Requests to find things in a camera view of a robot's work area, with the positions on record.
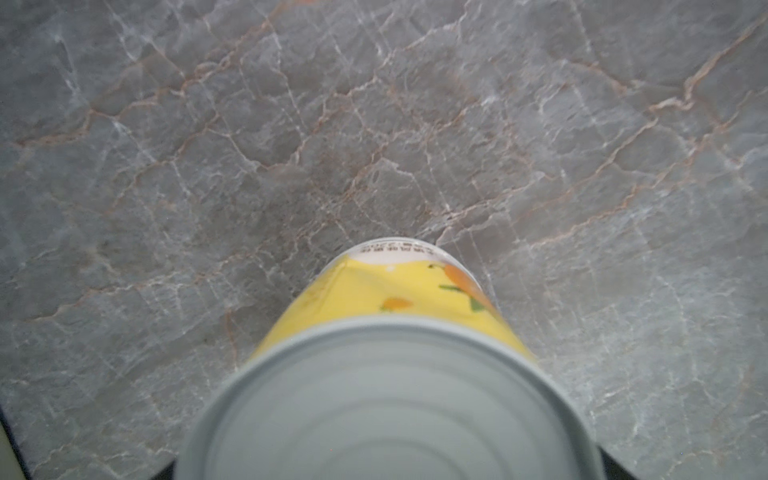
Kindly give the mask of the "yellow label can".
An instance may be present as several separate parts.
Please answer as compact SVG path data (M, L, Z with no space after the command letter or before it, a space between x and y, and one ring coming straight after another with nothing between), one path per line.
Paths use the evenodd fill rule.
M178 479L601 479L582 416L471 273L410 238L326 266L202 411Z

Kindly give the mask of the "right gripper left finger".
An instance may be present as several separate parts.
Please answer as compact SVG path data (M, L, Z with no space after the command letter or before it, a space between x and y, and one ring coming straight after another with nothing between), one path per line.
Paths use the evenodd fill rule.
M154 476L152 476L150 480L173 480L175 466L176 466L176 461L173 460L170 463L168 463L165 467L163 467L160 471L158 471Z

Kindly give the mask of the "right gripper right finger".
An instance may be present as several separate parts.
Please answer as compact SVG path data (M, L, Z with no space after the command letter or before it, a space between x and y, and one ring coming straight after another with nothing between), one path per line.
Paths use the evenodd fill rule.
M618 462L603 447L599 447L605 478L607 480L638 480L638 477Z

